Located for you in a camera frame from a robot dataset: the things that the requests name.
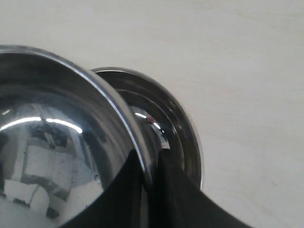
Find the metal pot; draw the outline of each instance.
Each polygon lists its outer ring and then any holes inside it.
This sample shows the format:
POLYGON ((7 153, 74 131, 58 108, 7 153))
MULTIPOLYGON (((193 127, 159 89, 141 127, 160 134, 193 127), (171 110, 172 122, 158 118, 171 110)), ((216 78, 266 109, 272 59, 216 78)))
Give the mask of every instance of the metal pot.
POLYGON ((58 227, 111 185, 132 149, 147 190, 160 148, 201 186, 198 137, 170 93, 135 71, 94 72, 0 46, 0 227, 58 227))

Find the metal bowl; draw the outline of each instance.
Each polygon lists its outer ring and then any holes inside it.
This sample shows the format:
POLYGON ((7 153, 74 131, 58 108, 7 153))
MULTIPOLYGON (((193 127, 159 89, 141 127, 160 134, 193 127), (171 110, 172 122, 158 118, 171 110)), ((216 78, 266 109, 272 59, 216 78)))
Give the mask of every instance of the metal bowl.
POLYGON ((92 70, 108 82, 131 107, 157 160, 161 148, 174 152, 176 160, 199 188, 203 182, 203 154, 199 136, 179 102, 150 77, 119 67, 92 70))
POLYGON ((60 226, 103 193, 133 148, 149 188, 151 149, 107 82, 49 52, 0 46, 0 227, 60 226))

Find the white surface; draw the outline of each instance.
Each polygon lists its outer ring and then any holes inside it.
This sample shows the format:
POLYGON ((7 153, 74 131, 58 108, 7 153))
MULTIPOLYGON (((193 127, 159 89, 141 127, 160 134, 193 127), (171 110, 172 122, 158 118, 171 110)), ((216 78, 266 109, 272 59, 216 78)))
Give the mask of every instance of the white surface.
POLYGON ((303 0, 11 0, 0 44, 128 67, 191 114, 204 191, 255 227, 304 227, 303 0))

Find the white table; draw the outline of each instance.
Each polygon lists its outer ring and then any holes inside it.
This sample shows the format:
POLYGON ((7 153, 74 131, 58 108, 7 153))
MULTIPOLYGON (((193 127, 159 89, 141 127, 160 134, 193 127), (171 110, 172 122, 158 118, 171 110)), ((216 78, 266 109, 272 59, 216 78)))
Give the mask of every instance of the white table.
POLYGON ((11 0, 0 44, 141 71, 202 138, 204 191, 261 228, 304 226, 303 0, 11 0))

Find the stainless steel pot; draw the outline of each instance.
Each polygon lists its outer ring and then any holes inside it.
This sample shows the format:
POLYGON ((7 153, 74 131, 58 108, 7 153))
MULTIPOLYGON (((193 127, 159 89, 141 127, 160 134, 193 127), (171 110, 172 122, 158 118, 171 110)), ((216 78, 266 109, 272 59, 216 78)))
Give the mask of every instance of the stainless steel pot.
POLYGON ((168 91, 134 71, 95 72, 0 46, 0 227, 58 227, 103 193, 132 149, 148 190, 167 147, 201 186, 198 137, 168 91))

